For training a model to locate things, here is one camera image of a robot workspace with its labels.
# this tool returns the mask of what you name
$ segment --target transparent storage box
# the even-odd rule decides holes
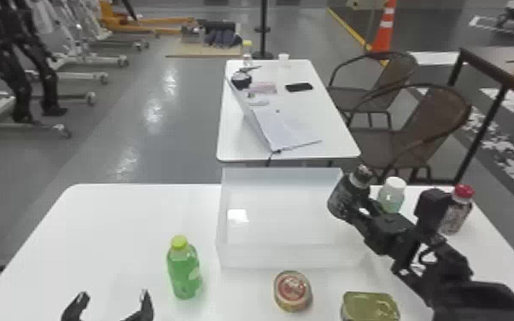
[[[222,267],[330,268],[358,264],[357,230],[327,200],[338,168],[225,168],[216,247]]]

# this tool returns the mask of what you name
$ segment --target robotic hand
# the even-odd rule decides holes
[[[149,296],[147,289],[142,292],[140,301],[139,311],[134,312],[122,321],[153,321],[154,305],[151,302],[151,296]],[[80,292],[61,314],[61,321],[82,321],[80,317],[82,312],[88,307],[88,303],[90,303],[90,296],[86,292]]]
[[[450,197],[438,189],[423,192],[416,225],[360,193],[331,196],[328,208],[353,225],[373,252],[394,260],[391,271],[434,310],[433,321],[514,320],[514,293],[501,283],[471,281],[468,260],[436,232]],[[422,245],[428,248],[419,253]]]

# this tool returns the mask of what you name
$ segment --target brown chair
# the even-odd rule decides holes
[[[416,87],[428,88],[428,91],[398,131],[384,128],[350,130],[359,146],[362,162],[371,168],[383,170],[379,182],[383,182],[393,169],[397,174],[400,169],[412,169],[408,183],[414,183],[418,171],[424,168],[427,181],[431,184],[433,179],[429,159],[470,116],[470,104],[455,89],[443,85],[398,85],[380,90],[371,99]]]
[[[365,58],[376,61],[388,61],[387,65],[383,69],[383,72],[378,77],[377,82],[372,86],[371,89],[366,90],[361,88],[338,87],[333,85],[339,69]],[[370,52],[368,54],[345,61],[337,66],[330,76],[327,91],[329,92],[330,97],[333,99],[336,107],[343,114],[343,116],[345,116],[347,120],[347,126],[351,124],[355,114],[367,114],[370,127],[372,127],[373,114],[384,114],[387,117],[388,128],[392,128],[392,120],[390,119],[388,108],[399,94],[398,91],[390,91],[387,95],[379,96],[378,98],[371,99],[370,101],[367,101],[363,104],[358,104],[358,102],[364,100],[367,95],[370,95],[375,90],[381,90],[388,86],[405,84],[411,77],[412,73],[414,73],[414,70],[417,66],[417,60],[412,55],[407,53],[395,51]]]

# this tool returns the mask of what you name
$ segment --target red bottle cap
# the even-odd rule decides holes
[[[474,189],[470,185],[458,184],[454,186],[454,194],[462,198],[472,198]]]

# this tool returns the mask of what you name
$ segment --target white tabletop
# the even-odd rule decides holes
[[[408,213],[425,188],[409,187]],[[347,290],[388,292],[401,319],[430,321],[432,311],[389,271],[391,260],[366,249],[357,268],[302,271],[314,295],[309,310],[280,310],[272,298],[279,271],[222,270],[214,247],[219,185],[88,184],[68,189],[0,275],[0,320],[57,320],[81,290],[91,301],[86,321],[125,318],[152,295],[155,320],[338,320]],[[173,296],[166,251],[185,234],[197,246],[205,292]],[[475,280],[514,290],[514,251],[476,208],[451,244],[468,256]]]
[[[334,160],[360,155],[357,144],[309,60],[291,60],[289,67],[280,67],[279,61],[254,61],[254,65],[262,66],[251,72],[254,81],[277,83],[278,94],[275,100],[282,100],[283,105],[275,108],[296,117],[299,123],[309,126],[314,136],[322,140],[321,143],[274,155],[273,160]],[[225,75],[231,76],[241,66],[242,61],[229,60],[225,66]],[[313,89],[289,93],[284,88],[287,84],[304,82],[310,83]],[[217,159],[222,162],[267,160],[271,151],[243,119],[242,110],[230,86],[225,80],[223,83]]]

